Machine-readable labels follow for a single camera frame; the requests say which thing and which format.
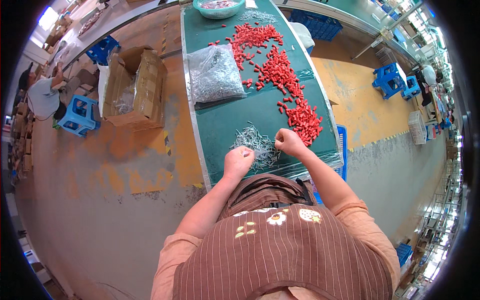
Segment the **embroidered flower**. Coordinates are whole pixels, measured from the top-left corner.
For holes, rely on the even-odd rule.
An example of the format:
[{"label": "embroidered flower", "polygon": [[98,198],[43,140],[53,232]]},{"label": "embroidered flower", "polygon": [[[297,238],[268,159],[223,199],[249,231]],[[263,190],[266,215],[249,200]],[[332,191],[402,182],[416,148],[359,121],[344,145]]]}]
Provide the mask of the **embroidered flower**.
[{"label": "embroidered flower", "polygon": [[270,223],[271,225],[282,225],[283,222],[285,222],[287,219],[287,216],[283,214],[283,212],[278,212],[276,214],[271,215],[268,219],[267,222]]},{"label": "embroidered flower", "polygon": [[241,215],[246,214],[247,212],[248,212],[248,210],[244,210],[244,211],[242,211],[242,212],[239,212],[239,213],[237,213],[237,214],[234,214],[233,216],[241,216]]},{"label": "embroidered flower", "polygon": [[266,213],[272,209],[276,209],[276,207],[266,207],[266,208],[259,208],[259,209],[255,209],[253,210],[254,212],[259,212],[259,213]]}]

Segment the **stool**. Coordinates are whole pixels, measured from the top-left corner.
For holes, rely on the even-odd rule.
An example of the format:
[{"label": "stool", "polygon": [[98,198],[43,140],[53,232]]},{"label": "stool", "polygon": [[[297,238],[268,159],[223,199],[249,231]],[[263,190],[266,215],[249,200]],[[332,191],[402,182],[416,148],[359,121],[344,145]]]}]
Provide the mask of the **stool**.
[{"label": "stool", "polygon": [[96,45],[93,45],[86,54],[93,61],[93,64],[98,63],[103,66],[108,66],[107,58],[115,47],[121,48],[116,39],[112,38],[112,36],[107,36]]},{"label": "stool", "polygon": [[385,93],[383,99],[388,99],[406,87],[405,75],[398,63],[391,63],[379,69],[375,69],[377,79],[372,83],[373,87],[379,87]]},{"label": "stool", "polygon": [[98,101],[73,95],[65,116],[57,124],[68,132],[86,137],[88,130],[100,128],[100,122],[95,120],[99,114],[94,113],[94,107],[98,109]]},{"label": "stool", "polygon": [[405,100],[410,100],[421,93],[417,78],[415,76],[407,77],[407,89],[401,93]]}]

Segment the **pile of metal springs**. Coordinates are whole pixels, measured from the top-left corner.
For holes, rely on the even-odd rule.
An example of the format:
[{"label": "pile of metal springs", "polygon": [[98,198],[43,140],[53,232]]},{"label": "pile of metal springs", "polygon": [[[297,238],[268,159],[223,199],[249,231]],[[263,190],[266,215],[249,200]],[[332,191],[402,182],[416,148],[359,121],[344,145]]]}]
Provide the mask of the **pile of metal springs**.
[{"label": "pile of metal springs", "polygon": [[271,141],[268,135],[261,135],[253,125],[243,128],[242,132],[237,130],[237,140],[230,149],[240,146],[245,146],[255,152],[255,160],[250,170],[253,169],[256,172],[265,168],[273,168],[282,153],[275,148],[274,141]]},{"label": "pile of metal springs", "polygon": [[238,20],[240,22],[245,22],[245,21],[250,21],[254,19],[264,24],[273,24],[277,22],[274,15],[266,12],[259,12],[256,10],[247,10],[241,15],[241,17]]}]

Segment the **orange shirt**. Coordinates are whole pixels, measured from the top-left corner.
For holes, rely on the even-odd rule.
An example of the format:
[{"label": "orange shirt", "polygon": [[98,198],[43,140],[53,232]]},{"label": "orange shirt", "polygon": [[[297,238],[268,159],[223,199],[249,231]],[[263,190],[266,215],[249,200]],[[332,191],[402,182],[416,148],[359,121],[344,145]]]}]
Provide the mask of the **orange shirt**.
[{"label": "orange shirt", "polygon": [[[393,291],[395,291],[400,280],[400,263],[396,250],[368,214],[365,202],[346,204],[333,213],[351,235],[357,237],[384,259],[392,277]],[[173,234],[165,239],[153,281],[152,300],[172,299],[175,269],[190,257],[201,242],[201,239],[184,233]],[[285,288],[261,298],[262,300],[323,299],[317,293],[301,287]]]}]

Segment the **blue plastic stool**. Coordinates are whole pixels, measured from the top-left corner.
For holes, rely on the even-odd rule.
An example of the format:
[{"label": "blue plastic stool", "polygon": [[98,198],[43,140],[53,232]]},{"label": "blue plastic stool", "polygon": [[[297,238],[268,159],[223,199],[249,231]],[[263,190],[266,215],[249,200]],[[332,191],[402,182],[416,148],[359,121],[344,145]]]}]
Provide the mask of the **blue plastic stool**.
[{"label": "blue plastic stool", "polygon": [[383,99],[388,99],[401,90],[406,89],[406,82],[403,75],[403,71],[398,65],[394,62],[379,69],[375,69],[373,74],[377,74],[377,79],[372,83],[373,87],[379,87],[385,93]]},{"label": "blue plastic stool", "polygon": [[[340,148],[342,149],[342,156],[343,156],[343,166],[340,168],[335,169],[335,172],[340,175],[343,181],[347,182],[347,128],[343,125],[336,125],[338,130],[338,137],[340,138]],[[318,192],[313,192],[315,199],[317,199],[317,203],[323,203],[322,199]]]},{"label": "blue plastic stool", "polygon": [[407,89],[402,92],[402,97],[410,100],[421,93],[417,78],[415,76],[407,77]]},{"label": "blue plastic stool", "polygon": [[85,137],[87,131],[100,128],[100,122],[95,120],[94,107],[98,107],[98,101],[73,95],[65,116],[57,124],[68,132]]},{"label": "blue plastic stool", "polygon": [[107,58],[115,47],[120,48],[118,41],[112,38],[112,36],[107,36],[103,40],[99,41],[96,45],[92,46],[86,52],[86,54],[93,61],[93,64],[98,63],[103,66],[107,66]]}]

